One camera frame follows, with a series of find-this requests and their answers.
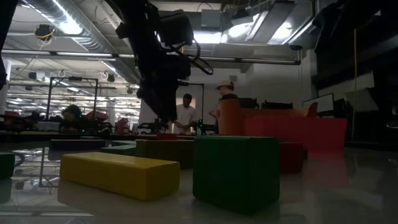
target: ceiling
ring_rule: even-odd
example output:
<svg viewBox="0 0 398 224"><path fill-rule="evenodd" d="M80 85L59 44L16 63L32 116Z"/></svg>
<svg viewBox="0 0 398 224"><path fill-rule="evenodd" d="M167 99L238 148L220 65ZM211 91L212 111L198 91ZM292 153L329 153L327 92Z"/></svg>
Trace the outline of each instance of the ceiling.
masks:
<svg viewBox="0 0 398 224"><path fill-rule="evenodd" d="M131 54L132 50L126 40L120 40L114 30L112 23L109 22L107 16L116 23L119 24L120 18L118 18L112 9L107 5L102 6L108 12L108 15L101 10L98 6L100 4L98 0L73 0L79 10L91 21L95 28L100 34L106 39L106 41L113 47L117 53ZM202 9L221 9L225 5L229 5L236 1L228 0L211 0L203 4L200 0L173 0L173 1L152 1L152 3L159 8L160 11L172 11L176 9L184 9L193 15L199 15ZM294 10L290 13L287 18L287 22L290 23L291 32L298 29L302 23L308 19L311 15L311 4L310 0L298 0L295 2L296 5ZM22 50L48 50L48 51L62 51L62 52L86 52L86 49L81 47L71 38L61 37L63 34L57 31L57 34L51 40L51 43L42 46L42 42L38 42L34 35L28 35L33 33L34 29L38 28L40 24L49 24L51 22L46 18L27 7L17 7L12 20L9 36L4 44L4 49L22 49ZM279 59L296 59L296 53L290 50L287 46L283 45L272 45L267 46L264 43L262 45L247 45L241 43L235 44L201 44L201 55L202 56L213 56L213 57L244 57L244 58L279 58ZM194 54L196 52L195 46L185 47L184 53ZM12 62L11 70L11 87L9 89L9 100L7 101L9 108L14 110L44 110L42 107L47 107L46 95L48 95L49 88L44 85L48 85L48 80L32 80L28 77L29 72L45 72L45 76L48 78L58 76L81 76L85 78L98 78L100 87L103 89L98 91L98 95L101 97L100 107L106 109L113 109L115 106L107 106L106 102L112 99L116 101L116 104L125 106L129 101L134 101L132 105L126 106L134 108L132 110L117 110L120 116L136 116L139 112L139 100L136 98L136 94L127 94L127 86L136 87L130 83L127 83L124 78L115 75L115 81L110 83L106 80L105 73L113 73L113 71L103 62L91 58L91 60L82 60L81 58L51 58L51 57L27 57L26 55L14 55L7 56L7 59ZM133 72L134 60L130 58L124 58L124 63L128 65ZM250 64L246 63L226 63L226 62L211 62L212 67L215 69L213 76L207 76L199 69L193 68L192 75L189 82L192 83L204 83L214 84L220 80L228 79L230 75L237 75L238 80L244 80L246 78L246 71L250 67ZM76 100L74 103L87 107L93 106L93 102L88 100L92 98L92 94L95 92L91 87L92 84L87 82L71 83L65 81L70 86L85 86L82 88L85 91L79 91L78 93L70 92L67 90L67 86L64 88L54 88L52 90L53 95L65 95L65 96L54 96L53 98L59 101L53 101L51 110L57 111L58 114L62 108L67 105L67 100ZM33 90L25 90L25 86L32 86ZM23 108L19 105L32 104L37 106L36 108Z"/></svg>

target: white floor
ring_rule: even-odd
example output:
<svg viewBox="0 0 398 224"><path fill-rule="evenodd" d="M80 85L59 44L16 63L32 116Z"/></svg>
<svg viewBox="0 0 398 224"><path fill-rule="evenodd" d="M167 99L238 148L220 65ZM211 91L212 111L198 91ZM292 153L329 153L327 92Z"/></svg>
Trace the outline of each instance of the white floor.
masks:
<svg viewBox="0 0 398 224"><path fill-rule="evenodd" d="M175 194L140 202L60 180L60 162L48 160L59 155L47 149L20 152L25 162L0 182L1 224L398 223L398 154L347 150L308 161L303 174L282 176L275 205L247 217L195 200L190 170Z"/></svg>

